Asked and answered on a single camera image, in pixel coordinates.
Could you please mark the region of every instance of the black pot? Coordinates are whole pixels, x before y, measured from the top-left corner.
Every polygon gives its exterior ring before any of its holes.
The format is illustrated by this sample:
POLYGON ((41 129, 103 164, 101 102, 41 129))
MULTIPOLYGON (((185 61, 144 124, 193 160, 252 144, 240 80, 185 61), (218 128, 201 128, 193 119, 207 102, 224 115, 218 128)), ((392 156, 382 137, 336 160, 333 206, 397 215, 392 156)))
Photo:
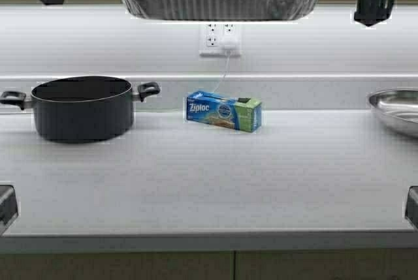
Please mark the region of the black pot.
POLYGON ((108 140, 133 124, 134 101, 160 92, 157 83, 138 86, 138 94, 123 79, 83 76, 41 84, 26 94, 6 91, 1 104, 33 108, 38 133, 48 140, 85 143, 108 140))

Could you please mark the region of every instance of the wall outlet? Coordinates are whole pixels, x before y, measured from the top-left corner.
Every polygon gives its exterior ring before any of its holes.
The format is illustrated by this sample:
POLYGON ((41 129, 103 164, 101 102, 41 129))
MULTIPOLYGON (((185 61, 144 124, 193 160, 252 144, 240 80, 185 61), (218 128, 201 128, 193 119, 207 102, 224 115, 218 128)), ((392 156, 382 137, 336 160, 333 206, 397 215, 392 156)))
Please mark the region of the wall outlet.
POLYGON ((236 49, 231 52, 231 56, 241 55, 241 31, 242 26, 235 23, 204 23, 201 24, 201 40, 199 53, 202 56, 225 56, 222 48, 222 40, 231 37, 238 41, 236 49))

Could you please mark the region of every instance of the ziploc box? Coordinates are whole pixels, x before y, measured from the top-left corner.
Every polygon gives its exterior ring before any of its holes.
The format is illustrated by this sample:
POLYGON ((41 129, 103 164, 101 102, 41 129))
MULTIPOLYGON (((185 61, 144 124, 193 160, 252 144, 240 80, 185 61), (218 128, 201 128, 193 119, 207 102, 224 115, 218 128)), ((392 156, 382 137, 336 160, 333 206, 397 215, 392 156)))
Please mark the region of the ziploc box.
POLYGON ((253 132, 261 126, 261 101, 226 99, 218 94, 197 91, 187 97, 186 119, 253 132))

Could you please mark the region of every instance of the white wall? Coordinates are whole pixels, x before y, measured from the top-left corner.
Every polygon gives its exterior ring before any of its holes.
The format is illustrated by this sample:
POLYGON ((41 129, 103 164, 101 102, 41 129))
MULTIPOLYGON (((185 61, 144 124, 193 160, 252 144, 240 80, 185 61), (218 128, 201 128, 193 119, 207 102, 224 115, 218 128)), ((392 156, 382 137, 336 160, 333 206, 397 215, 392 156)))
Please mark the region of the white wall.
MULTIPOLYGON (((418 8, 398 8, 373 29, 353 23, 353 11, 321 6, 297 22, 244 24, 243 56, 231 60, 221 92, 271 108, 362 108, 376 89, 418 86, 418 8)), ((122 6, 0 7, 3 89, 109 74, 163 82, 165 98, 155 101, 172 108, 188 91, 211 89, 224 66, 199 56, 194 23, 139 20, 122 6)))
MULTIPOLYGON (((252 76, 417 74, 418 8, 396 9, 374 29, 353 7, 317 7, 291 23, 243 26, 231 73, 252 76)), ((122 6, 1 7, 2 76, 73 73, 218 75, 224 59, 201 58, 199 25, 139 20, 122 6)))

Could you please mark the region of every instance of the metal bowl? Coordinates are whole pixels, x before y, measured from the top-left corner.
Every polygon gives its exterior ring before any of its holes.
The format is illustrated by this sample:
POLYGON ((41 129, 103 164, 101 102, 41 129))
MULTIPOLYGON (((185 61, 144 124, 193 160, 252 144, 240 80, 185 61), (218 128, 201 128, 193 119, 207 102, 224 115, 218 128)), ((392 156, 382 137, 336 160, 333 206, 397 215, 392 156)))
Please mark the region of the metal bowl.
POLYGON ((368 102, 388 128, 418 138, 418 88, 379 91, 368 102))

